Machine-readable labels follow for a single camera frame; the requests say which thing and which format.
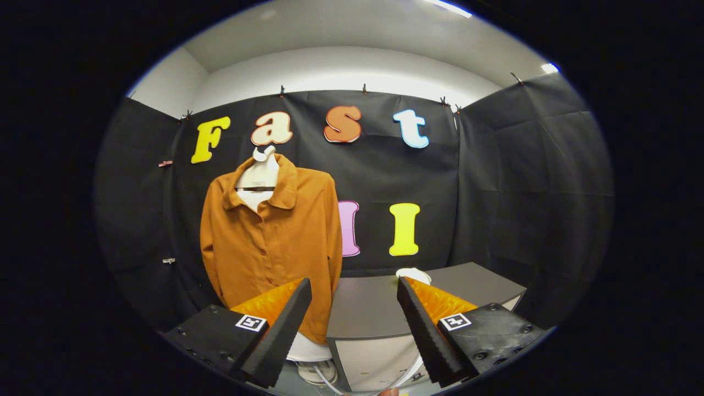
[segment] screw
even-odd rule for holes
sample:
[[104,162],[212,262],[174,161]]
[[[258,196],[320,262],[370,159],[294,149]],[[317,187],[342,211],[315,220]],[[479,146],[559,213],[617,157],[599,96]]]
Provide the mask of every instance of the screw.
[[220,357],[223,358],[224,360],[229,361],[229,362],[233,362],[233,361],[234,361],[234,357],[232,357],[232,355],[229,354],[229,353],[227,353],[227,352],[221,352],[221,353],[220,353]]

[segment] orange shirt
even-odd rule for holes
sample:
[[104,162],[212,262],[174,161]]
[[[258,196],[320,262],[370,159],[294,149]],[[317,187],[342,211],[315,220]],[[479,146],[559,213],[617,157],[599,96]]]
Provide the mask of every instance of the orange shirt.
[[203,263],[227,308],[309,278],[313,300],[298,331],[326,344],[332,296],[342,270],[335,182],[328,173],[296,168],[281,154],[274,156],[279,164],[277,184],[271,198],[259,204],[258,213],[234,188],[253,158],[210,184],[201,217]]

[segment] black fabric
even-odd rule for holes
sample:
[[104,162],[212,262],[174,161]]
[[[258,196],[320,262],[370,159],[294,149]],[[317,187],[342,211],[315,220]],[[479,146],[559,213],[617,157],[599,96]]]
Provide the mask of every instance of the black fabric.
[[96,162],[94,213],[108,269],[137,313],[169,330],[197,312],[178,277],[163,191],[177,120],[129,100],[117,109]]
[[517,313],[554,326],[594,279],[613,215],[603,136],[558,74],[461,109],[450,265],[474,261],[527,286]]
[[[327,112],[334,106],[357,106],[361,136],[352,143],[330,143],[323,134]],[[393,115],[412,109],[425,119],[421,135],[429,145],[409,147],[401,137],[401,127]],[[360,205],[355,213],[355,241],[360,254],[342,261],[343,277],[390,275],[403,267],[430,270],[446,266],[455,225],[458,185],[459,138],[449,107],[415,97],[352,91],[295,92],[257,97],[208,109],[190,116],[177,142],[174,157],[172,215],[179,252],[178,268],[191,298],[200,307],[218,304],[207,278],[200,251],[200,221],[210,182],[233,172],[251,157],[251,134],[257,118],[272,111],[285,111],[291,117],[293,137],[276,144],[297,167],[329,173],[335,180],[340,201]],[[203,122],[228,116],[231,125],[222,131],[209,161],[191,163]],[[415,217],[413,256],[391,256],[394,244],[392,204],[414,203],[420,207]]]

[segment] white mannequin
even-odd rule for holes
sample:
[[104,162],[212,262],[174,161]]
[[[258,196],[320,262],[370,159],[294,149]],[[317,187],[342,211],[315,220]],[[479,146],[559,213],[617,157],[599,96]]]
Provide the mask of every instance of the white mannequin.
[[[252,166],[245,169],[242,175],[235,182],[237,195],[244,203],[255,212],[258,212],[259,204],[271,198],[273,191],[250,191],[253,187],[276,187],[279,177],[279,164],[276,162],[274,146],[267,147],[263,153],[256,148],[252,157],[256,161]],[[324,361],[332,359],[330,348],[326,345],[317,344],[309,340],[306,336],[298,332],[287,356],[292,361]]]

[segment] pink letter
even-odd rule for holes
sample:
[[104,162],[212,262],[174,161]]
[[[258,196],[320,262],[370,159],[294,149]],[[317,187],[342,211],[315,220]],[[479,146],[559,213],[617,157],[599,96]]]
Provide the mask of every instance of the pink letter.
[[342,256],[356,256],[360,249],[354,240],[354,213],[359,210],[359,204],[354,201],[338,201],[337,206],[342,228]]

